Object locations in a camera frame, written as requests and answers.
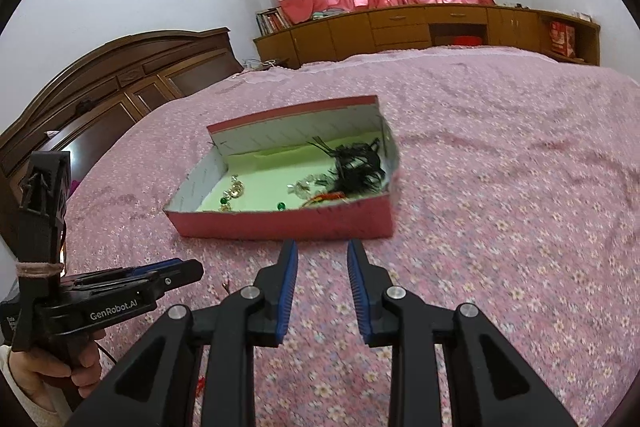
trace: headboard panel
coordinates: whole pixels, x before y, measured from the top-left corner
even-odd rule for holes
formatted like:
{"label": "headboard panel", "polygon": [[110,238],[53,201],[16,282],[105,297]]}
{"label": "headboard panel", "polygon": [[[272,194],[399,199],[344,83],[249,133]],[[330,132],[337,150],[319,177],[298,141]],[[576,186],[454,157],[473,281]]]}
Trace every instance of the headboard panel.
{"label": "headboard panel", "polygon": [[[82,179],[151,110],[242,71],[228,32],[166,30],[122,37],[56,76],[0,135],[0,233],[5,240],[11,243],[15,237],[14,220],[7,216],[15,212],[18,182],[33,150],[72,150],[72,176]],[[59,133],[49,140],[46,131]]]}

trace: black cable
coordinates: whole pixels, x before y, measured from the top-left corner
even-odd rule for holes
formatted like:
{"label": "black cable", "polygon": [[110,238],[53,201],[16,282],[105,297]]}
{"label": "black cable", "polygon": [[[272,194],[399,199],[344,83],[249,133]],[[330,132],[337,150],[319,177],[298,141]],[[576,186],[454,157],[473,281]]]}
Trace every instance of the black cable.
{"label": "black cable", "polygon": [[118,363],[116,361],[116,359],[113,358],[113,355],[111,355],[111,353],[109,351],[107,351],[106,349],[104,349],[100,344],[96,343],[98,346],[98,349],[100,349],[101,352],[103,352],[105,355],[107,355],[107,357],[109,358],[109,360],[111,360],[111,362]]}

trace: metal screw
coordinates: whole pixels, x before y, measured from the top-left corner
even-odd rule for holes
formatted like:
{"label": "metal screw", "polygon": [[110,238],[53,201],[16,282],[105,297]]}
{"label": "metal screw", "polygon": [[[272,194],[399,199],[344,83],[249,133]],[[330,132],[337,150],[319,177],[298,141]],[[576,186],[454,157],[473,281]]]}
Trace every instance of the metal screw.
{"label": "metal screw", "polygon": [[462,313],[465,317],[472,319],[473,317],[477,317],[479,310],[475,304],[464,303],[460,306],[460,313]]}
{"label": "metal screw", "polygon": [[171,308],[169,308],[169,318],[173,319],[174,321],[177,321],[181,318],[183,318],[185,315],[187,314],[187,308],[185,306],[182,306],[181,304],[178,304],[176,306],[171,306]]}
{"label": "metal screw", "polygon": [[240,290],[240,295],[245,299],[255,299],[260,295],[260,288],[256,286],[245,286]]}
{"label": "metal screw", "polygon": [[406,290],[402,286],[391,286],[386,289],[386,296],[390,299],[404,299],[406,297]]}

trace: red package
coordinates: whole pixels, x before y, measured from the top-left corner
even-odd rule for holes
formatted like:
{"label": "red package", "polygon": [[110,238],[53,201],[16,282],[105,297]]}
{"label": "red package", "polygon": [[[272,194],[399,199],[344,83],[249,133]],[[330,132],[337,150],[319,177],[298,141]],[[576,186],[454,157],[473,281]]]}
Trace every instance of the red package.
{"label": "red package", "polygon": [[551,49],[564,57],[575,58],[575,28],[562,22],[552,22]]}

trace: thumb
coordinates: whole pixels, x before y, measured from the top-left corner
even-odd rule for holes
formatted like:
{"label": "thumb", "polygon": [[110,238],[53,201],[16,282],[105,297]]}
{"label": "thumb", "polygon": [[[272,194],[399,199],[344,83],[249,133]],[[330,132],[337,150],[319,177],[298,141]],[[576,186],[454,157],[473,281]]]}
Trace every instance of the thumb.
{"label": "thumb", "polygon": [[35,347],[25,353],[22,363],[27,371],[44,375],[45,377],[65,378],[71,376],[71,368],[66,363],[60,362],[48,351],[39,347]]}

